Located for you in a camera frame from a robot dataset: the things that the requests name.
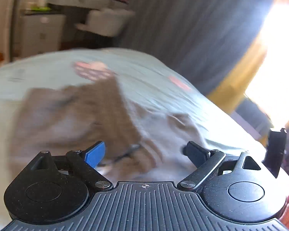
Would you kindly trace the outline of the white fluffy chair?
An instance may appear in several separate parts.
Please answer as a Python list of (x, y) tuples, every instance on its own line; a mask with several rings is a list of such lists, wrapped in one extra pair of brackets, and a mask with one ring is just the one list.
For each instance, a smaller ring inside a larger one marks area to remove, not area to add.
[(75, 27), (104, 37), (116, 37), (133, 18), (135, 12), (126, 9), (90, 10), (85, 23), (76, 23)]

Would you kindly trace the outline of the yellow curtain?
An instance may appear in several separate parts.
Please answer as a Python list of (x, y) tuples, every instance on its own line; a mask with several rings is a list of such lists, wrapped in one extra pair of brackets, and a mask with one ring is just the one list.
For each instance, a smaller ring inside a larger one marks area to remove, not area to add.
[(289, 0), (271, 0), (265, 12), (260, 30), (247, 51), (234, 68), (220, 82), (207, 98), (218, 108), (230, 115), (244, 98), (244, 94), (256, 76), (269, 50), (278, 43), (277, 34), (284, 26), (282, 16), (274, 19), (277, 9), (285, 12), (289, 8)]

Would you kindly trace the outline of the light blue patterned bedsheet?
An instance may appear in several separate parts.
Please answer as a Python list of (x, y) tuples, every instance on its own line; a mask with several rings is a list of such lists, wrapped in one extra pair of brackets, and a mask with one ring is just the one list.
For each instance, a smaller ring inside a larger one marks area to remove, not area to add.
[[(89, 85), (111, 76), (124, 96), (141, 106), (188, 114), (205, 140), (204, 149), (233, 157), (249, 153), (260, 166), (260, 171), (251, 172), (260, 191), (178, 189), (177, 184), (197, 169), (183, 155), (186, 145), (181, 153), (190, 169), (181, 177), (159, 180), (113, 182), (104, 175), (104, 154), (95, 170), (113, 184), (108, 191), (30, 191), (35, 182), (30, 169), (41, 151), (12, 176), (11, 134), (28, 93)], [(79, 49), (0, 68), (0, 230), (289, 230), (289, 177), (280, 168), (275, 178), (263, 164), (265, 154), (266, 148), (186, 79), (144, 53)]]

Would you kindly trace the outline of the grey curtain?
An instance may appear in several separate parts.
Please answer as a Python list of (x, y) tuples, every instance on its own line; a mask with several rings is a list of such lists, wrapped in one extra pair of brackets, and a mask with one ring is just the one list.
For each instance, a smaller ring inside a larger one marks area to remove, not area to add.
[(130, 0), (119, 46), (150, 54), (202, 94), (215, 89), (256, 39), (273, 0)]

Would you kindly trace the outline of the grey sweatpants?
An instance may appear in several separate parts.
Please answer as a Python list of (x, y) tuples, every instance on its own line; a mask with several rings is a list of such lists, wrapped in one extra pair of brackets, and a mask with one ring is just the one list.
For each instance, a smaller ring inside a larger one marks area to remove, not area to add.
[(16, 176), (39, 151), (60, 155), (98, 141), (106, 145), (104, 175), (113, 182), (181, 177), (191, 167), (182, 146), (206, 145), (188, 114), (141, 106), (111, 76), (79, 87), (31, 90), (14, 121), (9, 169)]

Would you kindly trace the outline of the grey drawer cabinet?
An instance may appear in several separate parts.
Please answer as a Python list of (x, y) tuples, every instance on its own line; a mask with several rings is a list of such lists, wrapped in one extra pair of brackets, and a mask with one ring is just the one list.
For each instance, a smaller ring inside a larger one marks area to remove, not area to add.
[(59, 12), (21, 10), (13, 57), (23, 59), (58, 51), (65, 21), (66, 16)]

